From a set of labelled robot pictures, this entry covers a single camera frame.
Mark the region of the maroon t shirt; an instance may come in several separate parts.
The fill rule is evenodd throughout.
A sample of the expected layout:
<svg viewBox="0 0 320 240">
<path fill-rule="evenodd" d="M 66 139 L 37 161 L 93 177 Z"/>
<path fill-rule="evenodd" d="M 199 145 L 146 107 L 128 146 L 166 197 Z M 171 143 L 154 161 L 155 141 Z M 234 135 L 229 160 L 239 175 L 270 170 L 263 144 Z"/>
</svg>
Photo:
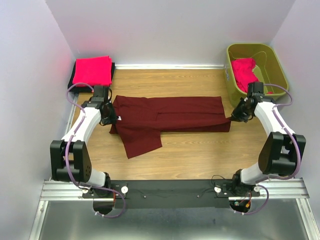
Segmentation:
<svg viewBox="0 0 320 240">
<path fill-rule="evenodd" d="M 231 127 L 220 96 L 117 95 L 113 107 L 120 118 L 110 134 L 119 135 L 129 159 L 161 148 L 163 132 L 227 133 Z"/>
</svg>

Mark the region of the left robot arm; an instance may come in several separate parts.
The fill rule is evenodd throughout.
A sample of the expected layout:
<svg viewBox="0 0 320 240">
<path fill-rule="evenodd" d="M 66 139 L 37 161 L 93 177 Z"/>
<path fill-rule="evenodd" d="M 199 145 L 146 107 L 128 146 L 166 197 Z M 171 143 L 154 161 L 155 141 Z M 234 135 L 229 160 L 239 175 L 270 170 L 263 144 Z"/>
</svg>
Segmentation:
<svg viewBox="0 0 320 240">
<path fill-rule="evenodd" d="M 108 86 L 91 86 L 92 96 L 78 104 L 69 96 L 69 92 L 77 85 L 76 83 L 68 88 L 66 98 L 79 109 L 79 115 L 62 139 L 54 140 L 50 144 L 51 176 L 55 181 L 71 182 L 80 189 L 93 189 L 101 198 L 110 193 L 120 196 L 112 189 L 109 174 L 92 167 L 87 148 L 97 125 L 114 125 L 117 122 L 118 117 L 112 104 L 112 90 Z"/>
</svg>

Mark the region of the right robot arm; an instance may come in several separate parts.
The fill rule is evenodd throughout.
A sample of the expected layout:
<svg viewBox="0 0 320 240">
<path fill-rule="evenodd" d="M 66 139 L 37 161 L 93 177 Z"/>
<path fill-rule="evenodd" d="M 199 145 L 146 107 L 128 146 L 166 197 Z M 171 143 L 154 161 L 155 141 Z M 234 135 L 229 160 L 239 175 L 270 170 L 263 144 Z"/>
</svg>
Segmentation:
<svg viewBox="0 0 320 240">
<path fill-rule="evenodd" d="M 257 163 L 239 169 L 230 183 L 230 191 L 241 196 L 252 191 L 256 184 L 268 180 L 289 180 L 300 170 L 306 138 L 296 134 L 285 122 L 272 97 L 264 94 L 265 84 L 248 84 L 247 96 L 241 98 L 231 113 L 231 121 L 248 122 L 256 117 L 267 135 Z"/>
</svg>

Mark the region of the folded pink t shirt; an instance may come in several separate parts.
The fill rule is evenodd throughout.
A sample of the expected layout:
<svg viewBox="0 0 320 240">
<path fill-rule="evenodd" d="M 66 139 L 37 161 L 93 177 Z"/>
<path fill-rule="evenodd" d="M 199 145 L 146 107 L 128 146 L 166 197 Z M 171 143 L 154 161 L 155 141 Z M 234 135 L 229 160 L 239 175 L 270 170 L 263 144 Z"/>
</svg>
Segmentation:
<svg viewBox="0 0 320 240">
<path fill-rule="evenodd" d="M 112 59 L 109 56 L 76 59 L 72 83 L 85 83 L 92 87 L 110 86 L 112 84 Z"/>
</svg>

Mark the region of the folded black t shirt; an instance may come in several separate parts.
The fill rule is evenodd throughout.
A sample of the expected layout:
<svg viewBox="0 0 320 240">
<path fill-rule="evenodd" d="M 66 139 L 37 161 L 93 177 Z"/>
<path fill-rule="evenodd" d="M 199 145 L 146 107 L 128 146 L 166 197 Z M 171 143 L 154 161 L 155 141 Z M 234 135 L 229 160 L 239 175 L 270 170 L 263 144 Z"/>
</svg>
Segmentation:
<svg viewBox="0 0 320 240">
<path fill-rule="evenodd" d="M 110 70 L 111 80 L 113 80 L 113 78 L 114 78 L 115 71 L 116 71 L 116 64 L 114 62 L 112 62 L 111 63 L 111 70 Z M 74 79 L 75 73 L 76 73 L 76 64 L 73 65 L 70 80 L 67 84 L 67 89 L 73 85 L 73 79 Z M 91 93 L 92 90 L 88 86 L 75 86 L 74 88 L 72 88 L 70 90 L 70 92 L 75 93 L 75 94 L 80 94 L 80 93 Z"/>
</svg>

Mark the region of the pink t shirt in bin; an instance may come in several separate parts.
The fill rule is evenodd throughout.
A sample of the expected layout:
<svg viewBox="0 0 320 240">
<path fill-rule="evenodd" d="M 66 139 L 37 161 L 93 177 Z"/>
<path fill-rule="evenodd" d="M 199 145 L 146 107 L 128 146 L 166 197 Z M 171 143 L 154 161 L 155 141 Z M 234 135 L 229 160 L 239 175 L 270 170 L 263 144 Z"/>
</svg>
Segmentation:
<svg viewBox="0 0 320 240">
<path fill-rule="evenodd" d="M 262 82 L 254 73 L 257 64 L 254 58 L 237 58 L 231 60 L 232 72 L 237 87 L 244 93 L 248 92 L 249 84 Z"/>
</svg>

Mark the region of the olive green plastic bin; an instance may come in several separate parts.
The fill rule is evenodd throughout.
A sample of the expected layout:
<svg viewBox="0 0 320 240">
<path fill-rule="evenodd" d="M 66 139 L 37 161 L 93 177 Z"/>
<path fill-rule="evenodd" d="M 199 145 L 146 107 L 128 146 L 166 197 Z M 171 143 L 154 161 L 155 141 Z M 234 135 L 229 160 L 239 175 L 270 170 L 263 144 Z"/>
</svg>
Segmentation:
<svg viewBox="0 0 320 240">
<path fill-rule="evenodd" d="M 263 43 L 233 43 L 226 48 L 224 77 L 230 104 L 236 107 L 247 93 L 241 91 L 235 81 L 231 60 L 253 58 L 257 68 L 254 73 L 264 83 L 264 93 L 277 100 L 289 90 L 289 84 L 274 50 Z"/>
</svg>

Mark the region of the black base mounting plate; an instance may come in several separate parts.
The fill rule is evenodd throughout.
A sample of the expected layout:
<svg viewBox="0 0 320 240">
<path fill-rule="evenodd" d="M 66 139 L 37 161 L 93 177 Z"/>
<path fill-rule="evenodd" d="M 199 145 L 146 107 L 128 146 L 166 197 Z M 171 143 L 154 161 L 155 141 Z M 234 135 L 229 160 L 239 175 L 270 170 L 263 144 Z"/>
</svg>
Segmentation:
<svg viewBox="0 0 320 240">
<path fill-rule="evenodd" d="M 259 197 L 254 188 L 232 189 L 230 179 L 112 180 L 127 209 L 228 208 L 230 201 Z"/>
</svg>

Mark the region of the aluminium frame rail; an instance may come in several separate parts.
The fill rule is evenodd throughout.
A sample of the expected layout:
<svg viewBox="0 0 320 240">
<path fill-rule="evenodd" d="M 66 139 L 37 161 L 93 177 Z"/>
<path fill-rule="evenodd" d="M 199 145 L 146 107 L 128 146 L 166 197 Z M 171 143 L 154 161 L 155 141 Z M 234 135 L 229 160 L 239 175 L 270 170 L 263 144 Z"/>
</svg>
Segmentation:
<svg viewBox="0 0 320 240">
<path fill-rule="evenodd" d="M 216 70 L 223 64 L 116 64 L 117 70 Z"/>
</svg>

